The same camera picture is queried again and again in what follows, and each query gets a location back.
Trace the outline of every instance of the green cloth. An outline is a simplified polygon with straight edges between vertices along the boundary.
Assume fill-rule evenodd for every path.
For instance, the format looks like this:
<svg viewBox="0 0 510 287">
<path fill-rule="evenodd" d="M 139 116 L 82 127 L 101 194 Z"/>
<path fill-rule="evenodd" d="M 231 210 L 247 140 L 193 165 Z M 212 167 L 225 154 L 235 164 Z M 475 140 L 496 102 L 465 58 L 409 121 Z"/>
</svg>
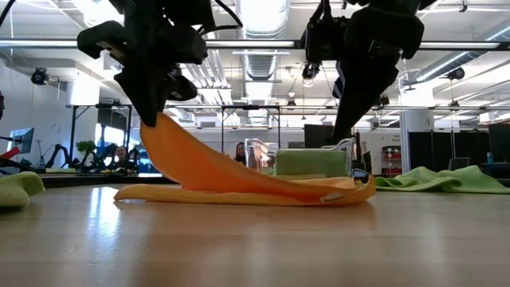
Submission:
<svg viewBox="0 0 510 287">
<path fill-rule="evenodd" d="M 29 198 L 44 190 L 41 178 L 33 172 L 0 178 L 0 209 L 26 208 Z"/>
<path fill-rule="evenodd" d="M 462 193 L 510 194 L 494 178 L 484 174 L 479 167 L 464 167 L 455 171 L 430 171 L 417 167 L 394 179 L 375 179 L 378 191 L 443 191 Z"/>
<path fill-rule="evenodd" d="M 275 154 L 275 175 L 349 176 L 346 152 L 329 150 L 281 150 Z"/>
</svg>

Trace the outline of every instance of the wooden table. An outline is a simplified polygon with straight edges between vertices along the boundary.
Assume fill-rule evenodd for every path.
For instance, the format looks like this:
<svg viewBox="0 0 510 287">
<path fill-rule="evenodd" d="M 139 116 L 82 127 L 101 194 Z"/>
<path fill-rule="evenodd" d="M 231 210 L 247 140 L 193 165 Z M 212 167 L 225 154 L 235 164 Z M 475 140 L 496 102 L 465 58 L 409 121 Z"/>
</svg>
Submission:
<svg viewBox="0 0 510 287">
<path fill-rule="evenodd" d="M 114 203 L 48 190 L 0 214 L 0 286 L 510 286 L 510 197 L 346 208 Z"/>
</svg>

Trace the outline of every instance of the orange cloth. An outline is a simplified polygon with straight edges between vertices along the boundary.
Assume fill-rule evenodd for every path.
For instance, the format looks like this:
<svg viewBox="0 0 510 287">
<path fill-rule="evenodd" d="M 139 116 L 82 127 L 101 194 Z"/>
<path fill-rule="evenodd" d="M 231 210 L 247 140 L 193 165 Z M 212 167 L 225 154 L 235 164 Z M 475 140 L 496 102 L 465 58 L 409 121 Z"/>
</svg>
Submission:
<svg viewBox="0 0 510 287">
<path fill-rule="evenodd" d="M 373 178 L 365 185 L 349 178 L 286 181 L 239 166 L 162 113 L 154 128 L 142 124 L 140 135 L 155 167 L 181 183 L 182 189 L 135 185 L 121 189 L 116 200 L 342 206 L 364 202 L 375 194 Z"/>
</svg>

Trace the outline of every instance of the woman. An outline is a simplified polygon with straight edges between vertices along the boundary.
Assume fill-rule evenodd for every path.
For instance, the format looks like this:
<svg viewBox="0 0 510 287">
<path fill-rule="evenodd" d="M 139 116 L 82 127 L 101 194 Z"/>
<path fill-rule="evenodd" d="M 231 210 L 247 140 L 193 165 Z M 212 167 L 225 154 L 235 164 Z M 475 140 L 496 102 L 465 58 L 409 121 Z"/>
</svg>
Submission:
<svg viewBox="0 0 510 287">
<path fill-rule="evenodd" d="M 233 160 L 237 161 L 238 163 L 242 163 L 243 165 L 246 165 L 245 144 L 244 143 L 237 144 L 236 157 Z"/>
</svg>

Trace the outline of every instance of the ceiling duct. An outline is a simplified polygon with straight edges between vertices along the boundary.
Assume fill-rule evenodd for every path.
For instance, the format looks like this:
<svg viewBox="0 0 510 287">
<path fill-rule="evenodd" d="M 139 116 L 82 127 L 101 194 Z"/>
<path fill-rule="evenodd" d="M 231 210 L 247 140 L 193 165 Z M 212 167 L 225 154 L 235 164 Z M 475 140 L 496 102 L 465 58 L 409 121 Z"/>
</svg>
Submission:
<svg viewBox="0 0 510 287">
<path fill-rule="evenodd" d="M 244 39 L 268 40 L 284 37 L 290 10 L 290 0 L 237 0 L 237 15 L 241 18 L 244 27 Z M 245 55 L 245 80 L 269 81 L 274 79 L 277 69 L 278 57 L 276 55 Z M 263 102 L 265 104 L 271 97 L 273 83 L 253 82 L 245 83 L 245 92 L 251 104 Z M 249 117 L 254 124 L 265 122 L 261 111 L 250 111 Z"/>
<path fill-rule="evenodd" d="M 490 29 L 487 33 L 479 36 L 477 41 L 509 41 L 510 40 L 510 19 Z M 445 75 L 456 68 L 486 54 L 487 52 L 453 52 L 443 57 L 432 65 L 421 69 L 416 74 L 416 82 L 426 82 L 439 76 Z"/>
</svg>

